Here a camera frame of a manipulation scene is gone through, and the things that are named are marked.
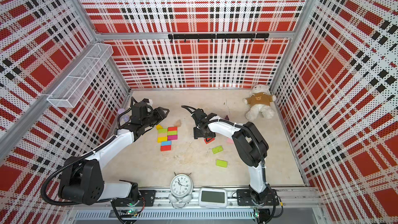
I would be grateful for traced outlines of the yellow rectangular block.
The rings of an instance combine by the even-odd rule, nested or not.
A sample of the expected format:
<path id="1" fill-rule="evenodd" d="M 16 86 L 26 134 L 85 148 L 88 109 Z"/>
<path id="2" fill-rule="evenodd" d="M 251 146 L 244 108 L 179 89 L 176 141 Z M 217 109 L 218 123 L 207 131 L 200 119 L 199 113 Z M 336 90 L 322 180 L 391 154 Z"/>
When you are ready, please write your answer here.
<path id="1" fill-rule="evenodd" d="M 158 137 L 158 139 L 157 139 L 157 142 L 158 142 L 158 143 L 167 142 L 167 141 L 168 141 L 168 137 L 167 137 L 167 136 L 165 136 L 165 137 Z"/>

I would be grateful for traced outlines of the red block front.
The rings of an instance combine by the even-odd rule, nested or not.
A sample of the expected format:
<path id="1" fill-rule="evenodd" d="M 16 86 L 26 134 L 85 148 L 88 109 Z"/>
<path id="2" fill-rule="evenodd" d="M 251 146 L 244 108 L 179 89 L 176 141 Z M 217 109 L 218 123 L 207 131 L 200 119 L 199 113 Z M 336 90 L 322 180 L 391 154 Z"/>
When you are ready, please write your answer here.
<path id="1" fill-rule="evenodd" d="M 172 150 L 172 145 L 164 145 L 164 146 L 161 146 L 161 149 L 160 149 L 161 151 L 170 151 L 170 150 Z"/>

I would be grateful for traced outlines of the magenta rectangular block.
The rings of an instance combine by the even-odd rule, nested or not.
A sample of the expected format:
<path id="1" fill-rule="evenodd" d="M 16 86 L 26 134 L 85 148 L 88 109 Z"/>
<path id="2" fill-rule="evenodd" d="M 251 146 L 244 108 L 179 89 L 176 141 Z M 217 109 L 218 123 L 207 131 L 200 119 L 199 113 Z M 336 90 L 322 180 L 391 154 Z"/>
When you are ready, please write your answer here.
<path id="1" fill-rule="evenodd" d="M 169 135 L 167 137 L 168 141 L 174 141 L 174 140 L 178 140 L 178 135 Z"/>

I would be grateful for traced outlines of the natural wood rectangular block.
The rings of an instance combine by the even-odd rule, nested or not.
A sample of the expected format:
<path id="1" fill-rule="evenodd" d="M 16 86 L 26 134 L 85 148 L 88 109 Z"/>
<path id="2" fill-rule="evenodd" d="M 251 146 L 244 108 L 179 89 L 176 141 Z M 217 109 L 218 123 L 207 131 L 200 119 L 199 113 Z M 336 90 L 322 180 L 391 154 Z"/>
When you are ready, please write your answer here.
<path id="1" fill-rule="evenodd" d="M 167 133 L 158 133 L 158 138 L 166 138 Z"/>

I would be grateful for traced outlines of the natural wood triangle block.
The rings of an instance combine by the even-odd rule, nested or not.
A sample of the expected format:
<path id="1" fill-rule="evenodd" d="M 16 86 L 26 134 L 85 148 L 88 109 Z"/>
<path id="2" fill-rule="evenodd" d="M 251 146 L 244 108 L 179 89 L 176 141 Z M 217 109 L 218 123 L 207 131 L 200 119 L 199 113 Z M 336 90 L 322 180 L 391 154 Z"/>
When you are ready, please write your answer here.
<path id="1" fill-rule="evenodd" d="M 180 121 L 180 120 L 177 120 L 177 121 L 174 123 L 174 126 L 175 126 L 175 127 L 180 127 L 180 126 L 181 126 L 181 121 Z"/>

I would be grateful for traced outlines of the white twin-bell alarm clock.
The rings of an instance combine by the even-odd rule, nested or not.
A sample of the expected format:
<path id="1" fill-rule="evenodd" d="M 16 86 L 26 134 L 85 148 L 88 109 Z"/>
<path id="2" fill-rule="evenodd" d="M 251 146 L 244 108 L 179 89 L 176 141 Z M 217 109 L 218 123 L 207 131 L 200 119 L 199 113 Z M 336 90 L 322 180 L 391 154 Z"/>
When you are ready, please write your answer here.
<path id="1" fill-rule="evenodd" d="M 173 208 L 184 208 L 193 199 L 194 183 L 191 174 L 176 174 L 170 183 L 169 201 Z"/>

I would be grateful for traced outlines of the black wall hook rail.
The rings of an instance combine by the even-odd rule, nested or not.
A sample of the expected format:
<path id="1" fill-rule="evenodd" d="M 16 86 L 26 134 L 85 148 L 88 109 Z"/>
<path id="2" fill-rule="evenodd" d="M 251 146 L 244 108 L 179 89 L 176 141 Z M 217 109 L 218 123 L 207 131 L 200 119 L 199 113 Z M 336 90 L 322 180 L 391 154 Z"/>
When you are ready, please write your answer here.
<path id="1" fill-rule="evenodd" d="M 169 40 L 189 40 L 189 39 L 268 39 L 269 33 L 229 33 L 229 34 L 169 34 Z"/>

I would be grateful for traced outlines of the purple sand hourglass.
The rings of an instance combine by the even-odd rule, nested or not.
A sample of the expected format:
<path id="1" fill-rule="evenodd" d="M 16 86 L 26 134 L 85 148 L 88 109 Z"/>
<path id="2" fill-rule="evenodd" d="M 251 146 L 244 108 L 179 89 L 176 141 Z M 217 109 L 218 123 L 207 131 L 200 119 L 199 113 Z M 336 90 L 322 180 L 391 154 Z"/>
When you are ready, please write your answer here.
<path id="1" fill-rule="evenodd" d="M 118 116 L 120 117 L 121 120 L 123 120 L 124 122 L 128 122 L 129 118 L 130 118 L 130 109 L 125 110 L 124 108 L 120 108 L 118 110 Z"/>

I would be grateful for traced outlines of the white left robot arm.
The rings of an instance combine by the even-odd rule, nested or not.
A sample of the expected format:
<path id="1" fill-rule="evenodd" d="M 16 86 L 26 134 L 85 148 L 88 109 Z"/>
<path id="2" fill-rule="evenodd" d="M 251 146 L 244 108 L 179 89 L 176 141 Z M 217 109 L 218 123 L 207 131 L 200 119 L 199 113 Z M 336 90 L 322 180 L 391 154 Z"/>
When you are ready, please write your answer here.
<path id="1" fill-rule="evenodd" d="M 138 102 L 133 97 L 129 108 L 117 118 L 115 133 L 92 151 L 68 158 L 64 165 L 44 181 L 40 196 L 55 206 L 92 205 L 114 199 L 140 201 L 138 184 L 120 180 L 106 182 L 102 170 L 121 151 L 164 120 L 169 110 L 152 107 L 152 100 Z"/>

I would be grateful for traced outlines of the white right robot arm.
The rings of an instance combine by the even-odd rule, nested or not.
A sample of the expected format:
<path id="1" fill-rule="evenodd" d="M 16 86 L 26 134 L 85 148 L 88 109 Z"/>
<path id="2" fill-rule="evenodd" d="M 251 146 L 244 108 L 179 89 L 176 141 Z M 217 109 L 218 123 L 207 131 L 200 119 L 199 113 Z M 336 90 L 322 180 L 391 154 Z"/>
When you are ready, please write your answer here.
<path id="1" fill-rule="evenodd" d="M 212 139 L 221 134 L 233 141 L 239 157 L 248 167 L 250 197 L 254 204 L 265 205 L 268 197 L 276 200 L 266 180 L 265 159 L 269 145 L 254 123 L 234 123 L 214 113 L 207 115 L 200 108 L 186 105 L 181 108 L 187 110 L 195 122 L 194 139 Z"/>

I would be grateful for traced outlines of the white digital clock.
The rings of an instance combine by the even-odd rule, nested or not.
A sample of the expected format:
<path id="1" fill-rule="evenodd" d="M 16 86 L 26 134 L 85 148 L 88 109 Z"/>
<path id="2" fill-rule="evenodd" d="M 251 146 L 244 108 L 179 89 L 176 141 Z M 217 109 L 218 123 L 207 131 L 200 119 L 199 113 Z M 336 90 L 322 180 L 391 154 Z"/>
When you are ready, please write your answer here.
<path id="1" fill-rule="evenodd" d="M 199 192 L 199 206 L 204 208 L 226 208 L 228 195 L 225 189 L 201 188 Z"/>

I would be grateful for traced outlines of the white teddy bear brown shirt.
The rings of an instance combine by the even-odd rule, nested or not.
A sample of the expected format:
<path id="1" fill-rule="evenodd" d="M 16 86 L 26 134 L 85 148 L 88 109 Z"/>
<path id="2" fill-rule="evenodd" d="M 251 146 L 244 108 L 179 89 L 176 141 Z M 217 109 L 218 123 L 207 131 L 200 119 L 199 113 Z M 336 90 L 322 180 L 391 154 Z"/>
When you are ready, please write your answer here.
<path id="1" fill-rule="evenodd" d="M 254 121 L 261 114 L 265 119 L 272 119 L 275 111 L 271 107 L 271 103 L 276 101 L 276 96 L 270 92 L 268 85 L 255 85 L 250 96 L 243 99 L 244 104 L 250 106 L 250 110 L 246 113 L 245 117 L 249 121 Z"/>

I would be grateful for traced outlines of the blue rectangular block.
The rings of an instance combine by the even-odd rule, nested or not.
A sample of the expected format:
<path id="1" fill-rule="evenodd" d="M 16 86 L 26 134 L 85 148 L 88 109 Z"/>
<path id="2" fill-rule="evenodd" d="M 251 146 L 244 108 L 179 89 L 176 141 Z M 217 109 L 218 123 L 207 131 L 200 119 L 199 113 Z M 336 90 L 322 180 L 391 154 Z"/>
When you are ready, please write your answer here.
<path id="1" fill-rule="evenodd" d="M 161 143 L 161 146 L 171 146 L 172 141 L 165 141 Z"/>

